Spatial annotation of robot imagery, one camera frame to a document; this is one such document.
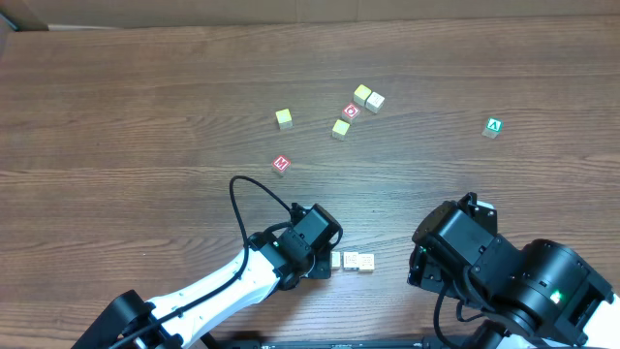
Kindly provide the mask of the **white patterned block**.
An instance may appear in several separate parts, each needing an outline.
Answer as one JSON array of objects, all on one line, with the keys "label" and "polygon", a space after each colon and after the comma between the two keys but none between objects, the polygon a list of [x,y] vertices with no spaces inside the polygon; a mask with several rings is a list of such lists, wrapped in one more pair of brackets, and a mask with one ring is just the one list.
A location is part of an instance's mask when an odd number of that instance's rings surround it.
[{"label": "white patterned block", "polygon": [[358,270],[359,254],[357,252],[344,252],[343,253],[343,269],[344,270]]}]

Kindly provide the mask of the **white B block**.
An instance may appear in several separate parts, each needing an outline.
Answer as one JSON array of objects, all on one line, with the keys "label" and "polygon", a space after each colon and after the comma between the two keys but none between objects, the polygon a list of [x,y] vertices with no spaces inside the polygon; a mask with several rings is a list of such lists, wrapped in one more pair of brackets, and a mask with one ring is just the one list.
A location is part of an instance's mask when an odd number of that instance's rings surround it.
[{"label": "white B block", "polygon": [[357,270],[372,272],[375,269],[375,256],[373,254],[359,254],[357,256]]}]

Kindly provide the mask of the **red M block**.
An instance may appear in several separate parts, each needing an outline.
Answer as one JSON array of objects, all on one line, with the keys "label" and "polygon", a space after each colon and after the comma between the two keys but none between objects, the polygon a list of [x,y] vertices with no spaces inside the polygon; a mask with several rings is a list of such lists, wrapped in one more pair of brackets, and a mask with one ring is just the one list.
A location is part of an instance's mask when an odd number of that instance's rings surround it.
[{"label": "red M block", "polygon": [[278,175],[284,176],[291,164],[292,162],[288,157],[278,155],[271,162],[271,169]]}]

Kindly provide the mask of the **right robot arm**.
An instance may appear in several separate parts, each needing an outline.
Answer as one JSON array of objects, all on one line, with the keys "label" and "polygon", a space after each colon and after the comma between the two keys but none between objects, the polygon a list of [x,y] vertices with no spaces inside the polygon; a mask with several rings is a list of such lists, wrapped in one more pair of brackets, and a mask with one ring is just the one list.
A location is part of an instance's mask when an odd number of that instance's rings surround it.
[{"label": "right robot arm", "polygon": [[[448,348],[616,348],[619,297],[574,250],[538,238],[518,249],[498,231],[498,213],[474,192],[445,201],[418,225],[408,282],[437,294],[433,329]],[[443,334],[446,298],[481,321],[462,340]]]}]

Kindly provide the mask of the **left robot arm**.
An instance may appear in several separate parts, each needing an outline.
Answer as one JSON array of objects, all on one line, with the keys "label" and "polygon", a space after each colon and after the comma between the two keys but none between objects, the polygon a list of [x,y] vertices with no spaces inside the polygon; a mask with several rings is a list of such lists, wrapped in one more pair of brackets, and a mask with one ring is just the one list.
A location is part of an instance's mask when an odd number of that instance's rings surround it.
[{"label": "left robot arm", "polygon": [[342,235],[320,205],[294,204],[289,220],[249,236],[232,261],[195,283],[148,301],[134,290],[119,295],[75,346],[190,348],[239,310],[304,278],[328,278],[330,252]]}]

